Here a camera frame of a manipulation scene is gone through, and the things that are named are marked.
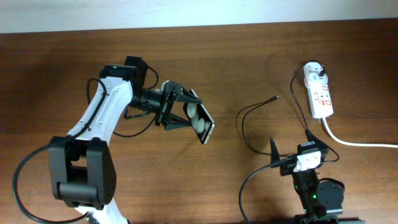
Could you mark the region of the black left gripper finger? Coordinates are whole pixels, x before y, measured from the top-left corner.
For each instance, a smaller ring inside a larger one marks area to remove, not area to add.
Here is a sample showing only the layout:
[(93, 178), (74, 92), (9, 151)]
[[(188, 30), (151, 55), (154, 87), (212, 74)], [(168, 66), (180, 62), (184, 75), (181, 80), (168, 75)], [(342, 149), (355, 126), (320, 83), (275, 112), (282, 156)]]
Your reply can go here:
[(180, 90), (177, 91), (177, 96), (175, 100), (177, 102), (182, 102), (182, 103), (194, 103), (194, 104), (202, 103), (201, 99), (199, 99), (197, 96), (193, 95), (184, 88), (181, 88)]
[(189, 122), (189, 120), (186, 120), (173, 113), (169, 114), (169, 116), (164, 121), (164, 129), (166, 131), (171, 131), (178, 128), (187, 128), (190, 126), (191, 123)]

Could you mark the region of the black samsung galaxy phone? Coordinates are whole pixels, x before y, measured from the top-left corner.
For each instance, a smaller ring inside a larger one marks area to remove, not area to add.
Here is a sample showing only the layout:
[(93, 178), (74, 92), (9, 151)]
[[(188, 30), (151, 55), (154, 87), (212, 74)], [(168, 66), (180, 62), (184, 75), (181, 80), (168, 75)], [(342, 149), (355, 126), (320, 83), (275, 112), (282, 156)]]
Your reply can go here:
[(203, 103), (185, 103), (183, 110), (202, 144), (207, 144), (215, 128), (215, 122)]

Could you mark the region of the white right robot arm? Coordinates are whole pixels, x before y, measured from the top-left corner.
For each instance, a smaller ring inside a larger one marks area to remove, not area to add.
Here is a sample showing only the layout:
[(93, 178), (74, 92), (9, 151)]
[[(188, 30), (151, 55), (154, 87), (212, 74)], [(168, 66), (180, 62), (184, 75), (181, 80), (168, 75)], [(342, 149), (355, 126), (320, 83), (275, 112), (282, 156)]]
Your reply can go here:
[(326, 163), (329, 147), (305, 130), (307, 142), (297, 146), (297, 153), (282, 159), (276, 143), (270, 139), (271, 167), (281, 176), (290, 175), (304, 214), (294, 216), (294, 222), (305, 223), (365, 223), (358, 218), (339, 218), (343, 213), (345, 185), (332, 178), (318, 178), (316, 169)]

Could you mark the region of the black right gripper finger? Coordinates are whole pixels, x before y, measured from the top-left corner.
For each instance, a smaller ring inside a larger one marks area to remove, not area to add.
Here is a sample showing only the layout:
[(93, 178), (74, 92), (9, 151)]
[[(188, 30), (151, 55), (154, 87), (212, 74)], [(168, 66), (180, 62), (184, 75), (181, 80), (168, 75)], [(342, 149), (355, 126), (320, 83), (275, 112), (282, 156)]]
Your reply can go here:
[(305, 135), (307, 137), (307, 140), (309, 142), (313, 141), (320, 148), (320, 150), (328, 149), (328, 146), (323, 141), (314, 136), (309, 129), (305, 130)]
[(280, 154), (273, 138), (270, 138), (270, 145), (271, 145), (271, 164), (278, 163), (280, 161)]

